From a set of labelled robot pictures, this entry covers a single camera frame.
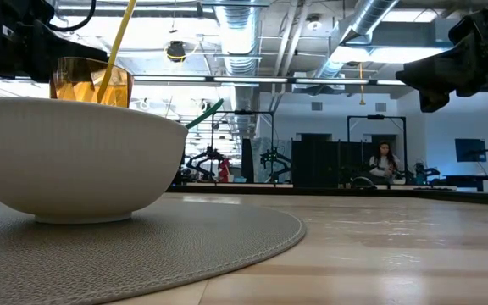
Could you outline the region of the amber plastic cup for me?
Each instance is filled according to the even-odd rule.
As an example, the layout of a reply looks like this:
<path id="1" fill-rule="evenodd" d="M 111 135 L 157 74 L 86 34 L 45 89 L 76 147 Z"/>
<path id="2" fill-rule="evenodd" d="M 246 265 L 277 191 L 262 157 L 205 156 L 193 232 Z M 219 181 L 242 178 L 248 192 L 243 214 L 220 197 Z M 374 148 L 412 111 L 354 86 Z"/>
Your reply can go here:
<path id="1" fill-rule="evenodd" d="M 133 75 L 89 58 L 59 58 L 50 79 L 50 98 L 128 108 Z"/>

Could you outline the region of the white bowl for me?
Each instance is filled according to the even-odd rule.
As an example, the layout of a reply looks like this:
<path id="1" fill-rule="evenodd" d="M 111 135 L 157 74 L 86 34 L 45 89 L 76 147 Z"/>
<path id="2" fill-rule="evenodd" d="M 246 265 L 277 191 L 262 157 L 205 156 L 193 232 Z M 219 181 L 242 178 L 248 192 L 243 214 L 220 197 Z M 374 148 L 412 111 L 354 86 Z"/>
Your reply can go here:
<path id="1" fill-rule="evenodd" d="M 44 223 L 128 219 L 169 187 L 187 135 L 128 108 L 0 97 L 0 202 Z"/>

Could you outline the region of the gold spoon with green handle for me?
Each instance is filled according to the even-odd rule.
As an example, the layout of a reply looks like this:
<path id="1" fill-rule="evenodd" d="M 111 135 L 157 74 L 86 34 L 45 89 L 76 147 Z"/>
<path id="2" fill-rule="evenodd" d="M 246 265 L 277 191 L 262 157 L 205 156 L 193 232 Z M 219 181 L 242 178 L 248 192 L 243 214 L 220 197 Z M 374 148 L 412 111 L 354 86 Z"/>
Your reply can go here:
<path id="1" fill-rule="evenodd" d="M 192 122 L 186 124 L 186 128 L 188 130 L 192 129 L 193 127 L 202 123 L 209 116 L 214 115 L 218 111 L 218 109 L 223 105 L 223 103 L 224 103 L 224 99 L 223 98 L 219 99 L 215 104 L 213 104 L 209 109 L 203 112 L 200 116 L 195 118 Z"/>

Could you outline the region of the person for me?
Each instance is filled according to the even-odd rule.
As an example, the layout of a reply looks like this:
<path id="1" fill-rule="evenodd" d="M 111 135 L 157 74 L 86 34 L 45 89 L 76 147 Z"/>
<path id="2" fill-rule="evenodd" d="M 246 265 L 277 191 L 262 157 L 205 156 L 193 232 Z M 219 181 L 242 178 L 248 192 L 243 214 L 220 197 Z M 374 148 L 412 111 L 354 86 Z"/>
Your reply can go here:
<path id="1" fill-rule="evenodd" d="M 369 159 L 370 171 L 374 176 L 385 180 L 388 184 L 392 183 L 399 173 L 400 159 L 392 152 L 391 145 L 387 141 L 382 141 L 378 149 Z"/>

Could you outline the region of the dark background table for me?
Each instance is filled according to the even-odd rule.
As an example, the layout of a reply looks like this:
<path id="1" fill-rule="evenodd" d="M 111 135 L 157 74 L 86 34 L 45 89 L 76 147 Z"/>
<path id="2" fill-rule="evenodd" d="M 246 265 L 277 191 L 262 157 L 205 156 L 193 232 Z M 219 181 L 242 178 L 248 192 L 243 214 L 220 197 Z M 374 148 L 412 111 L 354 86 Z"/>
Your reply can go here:
<path id="1" fill-rule="evenodd" d="M 484 182 L 488 175 L 445 175 L 442 179 L 433 179 L 433 186 L 456 186 L 457 188 L 474 188 L 477 192 L 484 191 Z"/>

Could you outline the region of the black partition panel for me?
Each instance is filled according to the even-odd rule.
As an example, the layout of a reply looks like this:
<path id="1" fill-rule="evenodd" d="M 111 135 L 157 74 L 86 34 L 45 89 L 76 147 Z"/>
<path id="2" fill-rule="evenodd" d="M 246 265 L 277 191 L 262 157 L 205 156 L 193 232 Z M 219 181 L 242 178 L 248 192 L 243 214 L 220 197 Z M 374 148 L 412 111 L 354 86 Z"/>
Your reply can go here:
<path id="1" fill-rule="evenodd" d="M 297 188 L 344 188 L 358 177 L 374 184 L 387 180 L 372 176 L 369 160 L 377 146 L 366 142 L 294 141 L 291 144 L 291 182 Z"/>

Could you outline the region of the long ceiling light strip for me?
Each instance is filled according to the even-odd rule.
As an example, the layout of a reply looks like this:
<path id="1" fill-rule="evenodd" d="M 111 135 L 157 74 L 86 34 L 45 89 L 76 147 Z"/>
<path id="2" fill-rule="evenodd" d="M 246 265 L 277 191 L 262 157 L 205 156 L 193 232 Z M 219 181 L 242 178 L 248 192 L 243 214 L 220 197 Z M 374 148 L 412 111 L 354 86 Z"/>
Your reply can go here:
<path id="1" fill-rule="evenodd" d="M 295 78 L 251 76 L 194 76 L 194 75 L 137 75 L 135 80 L 150 82 L 204 82 L 232 84 L 299 84 L 299 85 L 360 85 L 360 86 L 405 86 L 399 80 L 347 79 L 347 78 Z"/>

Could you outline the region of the red background object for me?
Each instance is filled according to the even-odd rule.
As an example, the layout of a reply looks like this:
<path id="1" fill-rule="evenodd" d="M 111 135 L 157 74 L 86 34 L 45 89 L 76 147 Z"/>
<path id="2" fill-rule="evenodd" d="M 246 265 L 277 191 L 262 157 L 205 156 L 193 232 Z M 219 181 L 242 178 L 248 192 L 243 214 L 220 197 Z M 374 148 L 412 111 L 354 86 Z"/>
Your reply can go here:
<path id="1" fill-rule="evenodd" d="M 230 160 L 224 158 L 218 166 L 218 182 L 228 183 L 230 178 Z"/>

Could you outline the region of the round grey placemat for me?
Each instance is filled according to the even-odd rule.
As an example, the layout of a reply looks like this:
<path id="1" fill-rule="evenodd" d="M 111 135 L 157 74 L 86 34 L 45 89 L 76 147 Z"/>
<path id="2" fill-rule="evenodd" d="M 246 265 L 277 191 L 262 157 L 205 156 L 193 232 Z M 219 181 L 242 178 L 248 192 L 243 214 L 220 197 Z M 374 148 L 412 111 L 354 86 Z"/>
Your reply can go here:
<path id="1" fill-rule="evenodd" d="M 264 261 L 306 233 L 297 217 L 210 202 L 156 203 L 130 219 L 48 225 L 0 203 L 0 305 L 98 305 Z"/>

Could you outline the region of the black background rig frame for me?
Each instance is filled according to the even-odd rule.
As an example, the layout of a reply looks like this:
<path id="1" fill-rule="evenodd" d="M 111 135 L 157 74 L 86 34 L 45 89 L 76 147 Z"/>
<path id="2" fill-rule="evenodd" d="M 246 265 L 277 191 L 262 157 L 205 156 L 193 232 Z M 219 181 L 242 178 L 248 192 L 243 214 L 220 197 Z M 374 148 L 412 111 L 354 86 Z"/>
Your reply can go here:
<path id="1" fill-rule="evenodd" d="M 263 119 L 267 125 L 271 128 L 271 136 L 270 136 L 270 148 L 266 152 L 260 153 L 261 156 L 261 164 L 263 165 L 264 169 L 268 168 L 267 163 L 270 163 L 270 173 L 267 179 L 264 181 L 265 183 L 274 184 L 278 183 L 278 180 L 275 178 L 275 171 L 274 171 L 274 163 L 277 160 L 276 157 L 271 157 L 273 153 L 277 152 L 277 149 L 274 145 L 275 139 L 275 114 L 270 111 L 258 111 L 258 110 L 250 110 L 250 109 L 239 109 L 239 110 L 216 110 L 212 115 L 212 122 L 214 123 L 214 117 L 216 114 L 223 114 L 226 116 L 227 114 L 231 117 L 229 120 L 229 125 L 234 125 L 236 131 L 234 132 L 235 135 L 240 137 L 241 141 L 241 153 L 247 153 L 247 155 L 252 159 L 252 143 L 250 140 L 257 134 L 257 131 L 252 131 L 252 127 L 258 127 L 258 121 Z"/>
<path id="2" fill-rule="evenodd" d="M 347 128 L 347 143 L 351 142 L 351 132 L 352 132 L 352 128 L 350 126 L 351 124 L 351 120 L 352 119 L 367 119 L 367 120 L 384 120 L 384 119 L 388 119 L 390 120 L 390 122 L 392 122 L 392 124 L 398 126 L 394 120 L 395 119 L 399 119 L 401 120 L 402 122 L 402 134 L 403 134 L 403 173 L 404 173 L 404 176 L 406 178 L 406 182 L 405 184 L 408 185 L 409 184 L 409 180 L 408 180 L 408 173 L 409 173 L 409 170 L 408 170 L 408 156 L 407 156 L 407 153 L 408 153 L 408 139 L 407 139 L 407 119 L 405 116 L 385 116 L 383 114 L 368 114 L 368 115 L 348 115 L 347 116 L 347 119 L 346 119 L 346 128 Z"/>

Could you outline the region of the silver ribbed ventilation duct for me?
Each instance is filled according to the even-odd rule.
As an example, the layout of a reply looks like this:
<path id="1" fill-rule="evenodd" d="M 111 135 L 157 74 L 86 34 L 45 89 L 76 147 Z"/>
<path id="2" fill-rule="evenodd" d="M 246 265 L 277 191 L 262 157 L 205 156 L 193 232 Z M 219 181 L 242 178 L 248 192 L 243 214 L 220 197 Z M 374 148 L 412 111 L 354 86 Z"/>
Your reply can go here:
<path id="1" fill-rule="evenodd" d="M 336 21 L 329 39 L 331 54 L 318 67 L 314 78 L 335 78 L 346 63 L 352 62 L 351 59 L 343 58 L 345 52 L 343 45 L 360 36 L 370 42 L 375 28 L 399 1 L 358 0 L 352 15 Z"/>
<path id="2" fill-rule="evenodd" d="M 218 6 L 214 8 L 220 27 L 222 52 L 228 76 L 253 77 L 258 75 L 258 33 L 260 8 L 246 6 Z M 231 96 L 234 110 L 258 109 L 258 86 L 235 85 Z"/>

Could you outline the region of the blue wall monitor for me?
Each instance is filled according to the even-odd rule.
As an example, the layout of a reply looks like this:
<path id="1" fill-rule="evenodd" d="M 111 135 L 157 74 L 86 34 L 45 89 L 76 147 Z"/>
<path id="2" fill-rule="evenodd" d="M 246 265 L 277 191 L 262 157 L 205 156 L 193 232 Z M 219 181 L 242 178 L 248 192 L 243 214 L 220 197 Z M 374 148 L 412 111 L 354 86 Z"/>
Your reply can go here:
<path id="1" fill-rule="evenodd" d="M 482 139 L 458 138 L 455 140 L 455 149 L 459 163 L 486 161 L 485 141 Z"/>

